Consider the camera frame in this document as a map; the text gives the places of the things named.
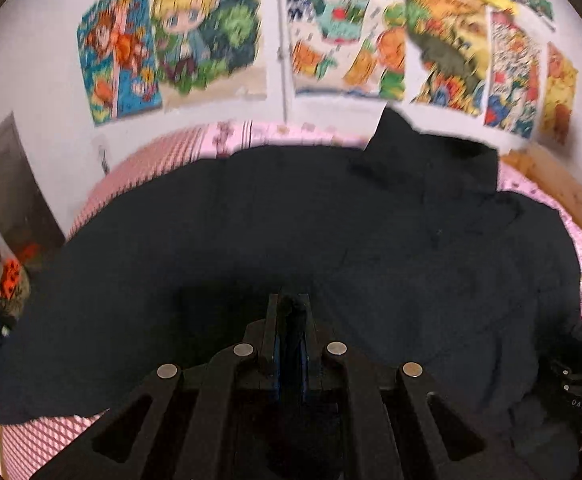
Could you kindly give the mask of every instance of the white wall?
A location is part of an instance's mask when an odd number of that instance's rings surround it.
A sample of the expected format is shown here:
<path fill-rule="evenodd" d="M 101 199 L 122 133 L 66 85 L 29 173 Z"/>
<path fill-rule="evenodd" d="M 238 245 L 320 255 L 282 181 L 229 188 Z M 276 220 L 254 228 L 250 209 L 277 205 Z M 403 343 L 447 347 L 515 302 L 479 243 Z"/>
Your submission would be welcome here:
<path fill-rule="evenodd" d="M 234 100 L 169 113 L 158 110 L 95 128 L 82 87 L 76 45 L 76 27 L 94 1 L 7 0 L 0 9 L 0 123 L 13 112 L 34 176 L 65 233 L 89 190 L 102 177 L 95 140 L 106 140 L 109 162 L 115 165 L 150 139 L 175 128 L 228 119 L 282 121 L 285 114 L 282 71 L 277 59 L 281 33 L 278 13 L 283 4 L 262 0 L 269 94 L 266 101 Z M 534 35 L 544 43 L 542 91 L 546 41 L 553 41 L 580 70 L 572 119 L 574 142 L 561 158 L 582 180 L 582 21 L 566 0 L 553 1 L 558 22 L 555 34 L 534 16 L 523 18 L 534 26 Z M 286 44 L 283 51 L 288 51 Z M 375 130 L 384 102 L 348 97 L 296 98 L 288 69 L 284 76 L 290 121 L 335 126 L 355 134 Z M 522 145 L 519 137 L 481 126 L 483 118 L 410 104 L 425 77 L 419 52 L 410 44 L 407 94 L 397 108 L 416 126 L 483 140 L 501 151 Z"/>

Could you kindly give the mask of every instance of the silver screw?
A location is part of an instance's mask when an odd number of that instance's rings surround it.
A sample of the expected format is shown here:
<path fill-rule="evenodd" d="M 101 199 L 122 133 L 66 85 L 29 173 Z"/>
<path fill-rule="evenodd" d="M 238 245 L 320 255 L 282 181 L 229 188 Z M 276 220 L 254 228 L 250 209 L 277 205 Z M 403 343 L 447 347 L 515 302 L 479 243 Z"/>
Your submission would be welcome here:
<path fill-rule="evenodd" d="M 409 377 L 420 377 L 424 370 L 422 370 L 421 365 L 417 363 L 405 363 L 402 367 L 402 371 Z"/>
<path fill-rule="evenodd" d="M 178 373 L 176 365 L 162 365 L 158 368 L 158 377 L 161 379 L 171 379 L 176 373 Z"/>
<path fill-rule="evenodd" d="M 340 341 L 332 341 L 327 345 L 327 352 L 333 355 L 344 355 L 347 352 L 347 346 Z"/>
<path fill-rule="evenodd" d="M 238 357 L 247 357 L 247 355 L 253 354 L 253 346 L 249 343 L 240 343 L 233 347 L 233 353 Z"/>

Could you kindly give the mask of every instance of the wooden board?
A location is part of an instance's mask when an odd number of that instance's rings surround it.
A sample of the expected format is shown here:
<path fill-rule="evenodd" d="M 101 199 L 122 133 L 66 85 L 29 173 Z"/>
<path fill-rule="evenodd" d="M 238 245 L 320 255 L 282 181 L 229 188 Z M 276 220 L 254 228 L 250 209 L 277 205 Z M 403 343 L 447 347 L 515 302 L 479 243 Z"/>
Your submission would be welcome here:
<path fill-rule="evenodd" d="M 560 202 L 582 228 L 582 185 L 548 150 L 532 142 L 524 151 L 502 156 L 502 161 Z"/>

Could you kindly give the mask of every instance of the cartoon face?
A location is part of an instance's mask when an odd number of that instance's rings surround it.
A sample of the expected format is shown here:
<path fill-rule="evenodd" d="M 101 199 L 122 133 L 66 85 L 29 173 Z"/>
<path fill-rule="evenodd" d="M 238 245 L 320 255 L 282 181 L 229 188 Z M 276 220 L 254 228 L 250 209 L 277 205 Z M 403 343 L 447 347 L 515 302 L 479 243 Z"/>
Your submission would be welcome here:
<path fill-rule="evenodd" d="M 188 10 L 169 12 L 162 20 L 162 27 L 169 34 L 186 34 L 188 31 L 198 28 L 205 19 L 205 14 L 200 7 L 191 7 Z"/>
<path fill-rule="evenodd" d="M 107 48 L 110 37 L 111 31 L 106 27 L 106 25 L 98 25 L 95 28 L 95 40 L 100 49 L 104 50 Z"/>

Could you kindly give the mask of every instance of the pink bedsheet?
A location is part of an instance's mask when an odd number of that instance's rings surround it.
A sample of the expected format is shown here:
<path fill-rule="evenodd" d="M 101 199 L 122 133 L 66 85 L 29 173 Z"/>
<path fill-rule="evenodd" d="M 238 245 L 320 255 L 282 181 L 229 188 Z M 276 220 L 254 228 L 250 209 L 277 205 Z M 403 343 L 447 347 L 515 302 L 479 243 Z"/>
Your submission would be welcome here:
<path fill-rule="evenodd" d="M 179 130 L 135 152 L 100 181 L 76 218 L 70 237 L 117 195 L 199 158 L 229 156 L 263 144 L 333 144 L 363 148 L 367 142 L 368 138 L 320 131 L 312 124 L 294 127 L 274 123 L 216 123 Z M 557 209 L 573 238 L 582 269 L 582 229 L 557 201 L 506 164 L 500 164 L 498 189 L 519 192 Z M 2 428 L 2 456 L 10 480 L 28 480 L 97 418 L 98 415 L 91 418 L 45 417 Z"/>

